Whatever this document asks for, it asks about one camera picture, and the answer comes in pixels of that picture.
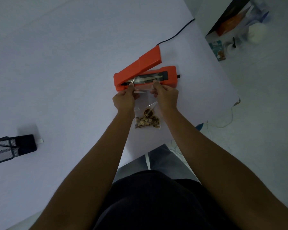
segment left hand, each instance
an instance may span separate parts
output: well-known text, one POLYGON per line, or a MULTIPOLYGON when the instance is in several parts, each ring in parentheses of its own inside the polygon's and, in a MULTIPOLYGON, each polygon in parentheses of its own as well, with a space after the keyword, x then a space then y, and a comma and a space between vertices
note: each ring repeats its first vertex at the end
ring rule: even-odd
POLYGON ((118 112, 133 113, 134 115, 134 100, 139 97, 138 93, 134 93, 134 84, 130 83, 127 89, 118 92, 113 97, 113 103, 118 112))

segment white table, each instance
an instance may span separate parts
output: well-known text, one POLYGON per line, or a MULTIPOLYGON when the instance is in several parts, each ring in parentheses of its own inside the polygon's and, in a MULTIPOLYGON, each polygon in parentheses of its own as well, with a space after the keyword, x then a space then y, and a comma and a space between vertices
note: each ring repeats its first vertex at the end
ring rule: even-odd
MULTIPOLYGON (((0 163, 0 230, 43 209, 103 134, 114 73, 191 19, 183 0, 73 0, 0 41, 0 137, 31 124, 45 142, 0 163)), ((192 124, 238 100, 196 22, 160 48, 158 67, 181 74, 178 108, 192 124)), ((120 166, 171 139, 165 123, 132 129, 120 166)))

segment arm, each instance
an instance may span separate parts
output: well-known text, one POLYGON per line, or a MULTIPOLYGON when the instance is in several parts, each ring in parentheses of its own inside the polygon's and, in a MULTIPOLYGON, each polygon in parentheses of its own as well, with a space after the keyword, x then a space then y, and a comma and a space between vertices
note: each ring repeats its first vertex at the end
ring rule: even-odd
POLYGON ((154 82, 164 120, 203 186, 241 229, 288 229, 288 208, 234 156, 177 110, 178 91, 154 82))
POLYGON ((134 85, 113 97, 118 113, 99 141, 65 178, 30 228, 89 229, 108 193, 134 119, 134 85))

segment black power cable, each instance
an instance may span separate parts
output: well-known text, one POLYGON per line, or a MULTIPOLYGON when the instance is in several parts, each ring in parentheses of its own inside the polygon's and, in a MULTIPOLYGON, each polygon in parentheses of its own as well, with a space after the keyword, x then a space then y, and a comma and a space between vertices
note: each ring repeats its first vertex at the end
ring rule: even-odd
MULTIPOLYGON (((186 28, 186 26, 188 26, 188 25, 189 25, 190 23, 192 23, 194 20, 195 20, 195 18, 192 19, 191 21, 189 21, 189 22, 188 22, 176 35, 174 35, 172 38, 176 37, 180 32, 182 32, 183 29, 186 28)), ((172 39, 172 38, 169 38, 169 39, 167 39, 167 40, 165 40, 165 41, 162 41, 162 42, 158 43, 157 46, 158 46, 159 44, 163 43, 163 42, 169 41, 169 40, 172 39)))

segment orange impulse sealer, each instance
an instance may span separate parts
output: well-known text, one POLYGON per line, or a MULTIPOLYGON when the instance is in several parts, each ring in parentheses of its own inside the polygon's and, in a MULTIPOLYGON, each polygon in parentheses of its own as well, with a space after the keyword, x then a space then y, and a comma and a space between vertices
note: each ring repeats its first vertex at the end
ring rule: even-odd
POLYGON ((147 90, 147 87, 152 87, 153 80, 158 80, 162 85, 168 85, 173 88, 177 86, 177 75, 175 66, 162 67, 156 70, 149 70, 160 64, 161 53, 159 46, 142 55, 137 61, 114 74, 114 85, 116 90, 127 89, 130 82, 134 83, 135 90, 147 90))

